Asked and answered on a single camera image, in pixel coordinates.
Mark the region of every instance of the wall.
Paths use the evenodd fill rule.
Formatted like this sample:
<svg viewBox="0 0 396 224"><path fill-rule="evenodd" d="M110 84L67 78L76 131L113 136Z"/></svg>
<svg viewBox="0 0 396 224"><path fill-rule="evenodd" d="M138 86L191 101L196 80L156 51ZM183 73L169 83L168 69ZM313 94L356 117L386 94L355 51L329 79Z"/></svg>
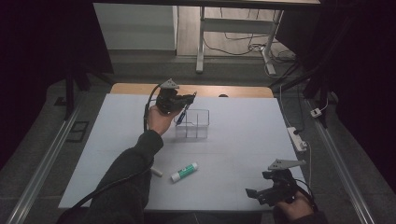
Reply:
<svg viewBox="0 0 396 224"><path fill-rule="evenodd" d="M94 4L107 49L176 49L177 7Z"/></svg>

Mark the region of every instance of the person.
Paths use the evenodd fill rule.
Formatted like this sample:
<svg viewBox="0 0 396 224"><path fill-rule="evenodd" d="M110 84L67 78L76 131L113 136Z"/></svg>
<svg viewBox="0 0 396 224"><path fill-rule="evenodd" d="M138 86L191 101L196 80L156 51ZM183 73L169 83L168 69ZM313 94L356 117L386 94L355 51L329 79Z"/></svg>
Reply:
<svg viewBox="0 0 396 224"><path fill-rule="evenodd" d="M149 202L149 167L154 155L163 147L162 135L179 112L165 115L156 105L149 109L148 130L139 136L134 147L126 149L114 160L97 188L130 175L135 175L134 178L93 197L90 208L81 220L82 223L144 223L144 208ZM293 203L279 202L274 211L277 211L275 220L278 222L327 223L324 214L314 213L309 201L300 192L296 193ZM193 213L168 223L224 222L208 214Z"/></svg>

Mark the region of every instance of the white bracket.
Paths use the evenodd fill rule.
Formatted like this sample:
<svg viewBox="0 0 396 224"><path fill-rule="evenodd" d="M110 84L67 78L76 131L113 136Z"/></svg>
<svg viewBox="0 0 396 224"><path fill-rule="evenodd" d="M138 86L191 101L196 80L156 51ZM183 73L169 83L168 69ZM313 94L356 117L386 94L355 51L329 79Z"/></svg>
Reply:
<svg viewBox="0 0 396 224"><path fill-rule="evenodd" d="M286 170L291 167L305 165L306 161L285 161L276 159L270 166L268 166L268 170Z"/></svg>
<svg viewBox="0 0 396 224"><path fill-rule="evenodd" d="M169 78L167 81L165 81L163 84L161 84L162 89L178 89L178 85L172 80L172 78Z"/></svg>
<svg viewBox="0 0 396 224"><path fill-rule="evenodd" d="M303 139L301 139L299 134L294 133L294 131L296 131L296 129L294 127L288 128L288 132L289 132L291 141L293 142L293 144L298 152L305 152L306 148L307 148L306 142L303 141Z"/></svg>

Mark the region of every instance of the black cable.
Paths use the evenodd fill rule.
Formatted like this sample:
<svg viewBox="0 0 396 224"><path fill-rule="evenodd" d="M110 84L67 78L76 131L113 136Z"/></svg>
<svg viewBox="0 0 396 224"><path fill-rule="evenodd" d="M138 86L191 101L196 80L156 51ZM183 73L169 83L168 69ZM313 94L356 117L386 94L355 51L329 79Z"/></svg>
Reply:
<svg viewBox="0 0 396 224"><path fill-rule="evenodd" d="M274 10L273 21L275 21L276 10Z"/></svg>
<svg viewBox="0 0 396 224"><path fill-rule="evenodd" d="M271 83L268 88L272 88L273 86L275 86L275 84L279 83L280 81L284 80L285 78L287 78L289 75L291 75L298 67L300 67L300 64L295 61L289 68L288 70L286 70L286 72L279 78L277 79L275 82Z"/></svg>
<svg viewBox="0 0 396 224"><path fill-rule="evenodd" d="M318 211L318 206L315 203L315 196L314 196L314 192L312 191L311 188L309 188L309 186L302 180L299 179L294 179L295 181L301 182L303 184L306 185L306 187L308 188L309 194L300 186L297 185L297 189L306 197L306 199L308 199L308 201L311 203L312 208L314 209L314 212Z"/></svg>
<svg viewBox="0 0 396 224"><path fill-rule="evenodd" d="M261 51L262 48L265 48L265 45L262 45L262 44L250 44L248 46L248 49L251 50L251 51L254 51L254 50Z"/></svg>
<svg viewBox="0 0 396 224"><path fill-rule="evenodd" d="M259 14L260 14L260 10L258 9L257 15L256 15L256 20L259 18ZM220 8L220 16L223 18L222 7ZM205 43L205 44L206 44L206 46L207 46L208 48L210 48L210 49L218 50L218 51L221 51L221 52L224 52L224 53L227 53L227 54L231 54L231 55L244 55L244 54L250 53L250 52L252 51L252 50L250 50L250 43L251 43L251 40L252 40L253 38L264 37L264 36L268 36L268 35L254 35L254 34L252 34L251 36L248 36L248 37L230 38L230 37L227 36L227 33L224 33L224 36L225 36L225 38L228 39L228 40L243 40L243 39L250 39L249 42L248 42L248 44L247 44L247 48L249 49L249 51L248 51L248 52L245 52L245 53L241 53L241 54L239 54L239 53L231 53L231 52L228 52L228 51L225 51L225 50L222 50L222 49L210 48L206 43Z"/></svg>
<svg viewBox="0 0 396 224"><path fill-rule="evenodd" d="M287 50L282 50L282 51L280 51L280 52L277 54L277 56L275 56L274 53L272 52L272 50L270 50L270 53L271 53L270 58L271 58L273 61L275 61L276 63L294 63L294 62L296 61L295 59L290 59L290 58L288 58L288 59L282 59L281 57L279 57L279 54L280 54L280 53L286 52L286 51L289 51L289 49L287 49Z"/></svg>
<svg viewBox="0 0 396 224"><path fill-rule="evenodd" d="M205 38L204 38L204 43L205 43L205 45L206 45L209 49L217 50L217 51L220 51L220 52L223 52L223 53L226 53L226 54L235 55L235 56L249 54L249 53L252 51L252 50L249 50L249 51L244 52L244 53L231 53L231 52L225 51L225 50L223 50L223 49L215 49L215 48L209 47L209 46L206 44Z"/></svg>
<svg viewBox="0 0 396 224"><path fill-rule="evenodd" d="M143 131L148 130L148 117L149 117L149 103L151 102L152 95L154 92L161 86L161 84L158 84L157 86L154 87L154 89L151 92L151 95L148 98L148 102L145 105L145 113L143 115Z"/></svg>
<svg viewBox="0 0 396 224"><path fill-rule="evenodd" d="M100 189L96 189L93 192L91 192L90 194L88 194L87 196L85 196L83 199L81 199L78 203L76 203L73 207L67 209L66 211L64 211L61 216L58 218L56 224L61 224L63 223L67 217L69 217L73 212L75 212L78 208L80 208L84 203L86 203L87 201L89 201L90 199L92 199L93 197L96 197L98 195L100 195L101 193L112 189L118 185L121 185L123 183L126 183L130 180L132 180L133 178L144 174L145 172L150 170L150 167L152 166L152 163L154 163L154 160L151 160L151 162L148 164L148 166L144 167L144 169L140 172L137 172L135 174L129 175L125 178L116 180L114 182L111 182L107 185L104 185L103 187L101 187Z"/></svg>

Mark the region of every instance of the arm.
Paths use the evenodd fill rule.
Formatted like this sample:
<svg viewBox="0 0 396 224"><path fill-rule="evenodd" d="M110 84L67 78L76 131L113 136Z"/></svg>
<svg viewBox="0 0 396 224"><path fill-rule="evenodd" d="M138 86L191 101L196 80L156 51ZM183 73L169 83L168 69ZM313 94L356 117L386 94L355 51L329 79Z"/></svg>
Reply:
<svg viewBox="0 0 396 224"><path fill-rule="evenodd" d="M292 203L279 202L276 206L283 211L284 215L286 215L292 224L328 223L324 213L314 213L310 202L300 191L297 191Z"/></svg>
<svg viewBox="0 0 396 224"><path fill-rule="evenodd" d="M169 128L177 113L163 115L156 106L152 106L148 117L149 130L140 135L134 147L126 149L116 158L97 188L138 174L148 167L154 155L163 147L161 135ZM148 171L94 197L83 222L143 223L143 211L149 202L150 179L151 172Z"/></svg>

